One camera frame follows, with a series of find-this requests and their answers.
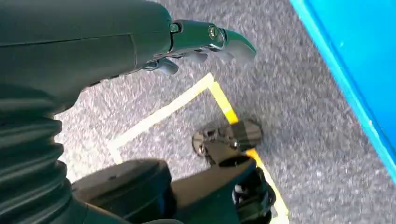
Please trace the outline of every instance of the dark green robot body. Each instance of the dark green robot body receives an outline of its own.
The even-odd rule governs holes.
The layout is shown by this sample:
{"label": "dark green robot body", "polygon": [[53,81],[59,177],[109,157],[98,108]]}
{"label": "dark green robot body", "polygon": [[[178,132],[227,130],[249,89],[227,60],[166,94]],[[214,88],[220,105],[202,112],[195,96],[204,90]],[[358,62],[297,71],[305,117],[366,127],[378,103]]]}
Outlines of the dark green robot body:
{"label": "dark green robot body", "polygon": [[[54,136],[62,124],[53,115],[72,107],[84,88],[103,79],[141,69],[175,73],[177,66],[167,57],[255,56],[239,34],[211,23],[172,21],[163,6],[145,0],[2,1],[0,21],[0,223],[129,223],[125,217],[137,218],[131,213],[120,217],[121,212],[115,215],[73,196],[66,165],[57,160],[64,149]],[[158,193],[165,198],[154,200],[153,208],[159,208],[167,195],[182,195],[190,182],[175,184],[172,192],[167,169],[162,172],[162,163],[155,164],[150,178],[169,186]],[[232,191],[254,169],[253,161],[245,163],[218,188]],[[191,214],[204,211],[193,209],[199,207],[195,201],[179,198],[181,212],[174,205],[174,210],[157,209],[159,217],[199,223]]]}

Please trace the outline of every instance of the yellow floor marking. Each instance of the yellow floor marking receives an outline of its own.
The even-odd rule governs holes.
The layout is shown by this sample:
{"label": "yellow floor marking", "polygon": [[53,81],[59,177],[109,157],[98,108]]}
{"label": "yellow floor marking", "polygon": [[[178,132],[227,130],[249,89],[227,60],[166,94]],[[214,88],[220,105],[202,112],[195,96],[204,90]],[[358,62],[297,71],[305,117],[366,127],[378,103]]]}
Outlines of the yellow floor marking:
{"label": "yellow floor marking", "polygon": [[148,130],[153,125],[164,120],[165,118],[170,116],[173,112],[177,111],[178,109],[189,103],[199,94],[201,94],[205,89],[211,86],[213,82],[214,82],[213,75],[211,73],[208,73],[195,85],[189,88],[186,92],[184,92],[182,95],[174,99],[170,104],[154,112],[147,118],[141,120],[134,127],[130,128],[129,130],[127,130],[117,138],[108,142],[107,148],[109,149],[110,155],[113,157],[114,161],[117,164],[122,163],[122,157],[120,156],[120,152],[118,151],[118,148],[127,144],[129,141],[136,138],[142,132]]}
{"label": "yellow floor marking", "polygon": [[[234,124],[238,122],[238,117],[236,113],[234,112],[230,102],[228,101],[226,95],[222,91],[219,83],[213,82],[212,86],[209,87],[213,97],[216,99],[216,102],[219,104],[220,109],[226,116],[228,122],[230,124]],[[276,194],[276,201],[274,204],[274,208],[276,212],[278,213],[278,217],[273,218],[271,220],[271,224],[288,224],[289,223],[289,210],[286,207],[286,204],[284,203],[281,194],[279,193],[279,190],[276,188],[274,181],[271,178],[271,175],[269,174],[268,170],[265,168],[264,163],[261,161],[261,158],[259,157],[257,151],[253,148],[248,151],[246,151],[247,155],[251,156],[256,160],[257,166],[260,167],[265,175],[265,179],[267,180],[268,184],[272,187],[272,189],[275,191]]]}
{"label": "yellow floor marking", "polygon": [[226,95],[221,90],[220,85],[218,82],[214,82],[211,86],[209,86],[209,90],[211,91],[214,99],[216,100],[217,104],[219,105],[221,111],[226,116],[228,122],[230,124],[238,123],[238,117],[236,116],[233,108],[231,107],[230,103],[227,100]]}

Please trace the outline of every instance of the screw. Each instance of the screw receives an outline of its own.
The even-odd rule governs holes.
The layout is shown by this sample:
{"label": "screw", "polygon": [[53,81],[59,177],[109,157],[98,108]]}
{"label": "screw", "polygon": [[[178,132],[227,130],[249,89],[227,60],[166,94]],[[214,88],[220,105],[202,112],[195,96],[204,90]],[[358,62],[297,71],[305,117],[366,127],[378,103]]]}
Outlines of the screw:
{"label": "screw", "polygon": [[217,37],[217,27],[210,25],[208,28],[210,38],[214,39]]}
{"label": "screw", "polygon": [[177,32],[179,32],[179,30],[180,30],[179,25],[177,25],[176,23],[173,23],[170,26],[170,32],[171,33],[177,33]]}

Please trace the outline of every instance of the robotic hand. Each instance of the robotic hand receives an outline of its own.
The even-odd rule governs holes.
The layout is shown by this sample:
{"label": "robotic hand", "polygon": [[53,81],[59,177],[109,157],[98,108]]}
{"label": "robotic hand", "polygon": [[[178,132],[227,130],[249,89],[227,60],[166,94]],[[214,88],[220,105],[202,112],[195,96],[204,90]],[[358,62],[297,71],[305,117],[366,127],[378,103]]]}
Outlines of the robotic hand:
{"label": "robotic hand", "polygon": [[208,53],[214,53],[225,61],[236,58],[240,62],[252,61],[256,56],[255,48],[245,37],[212,23],[177,20],[170,25],[170,34],[169,51],[158,55],[143,69],[159,69],[164,74],[172,75],[177,72],[178,66],[167,57],[187,57],[202,63],[207,59]]}
{"label": "robotic hand", "polygon": [[0,21],[0,223],[270,220],[274,199],[264,176],[224,142],[203,140],[217,163],[186,179],[171,183],[165,161],[128,161],[83,178],[73,195],[66,165],[57,161],[63,146],[54,141],[62,124],[53,115],[87,86],[141,69],[174,74],[169,57],[249,61],[256,50],[243,36],[212,23],[172,21],[145,0],[1,1]]}

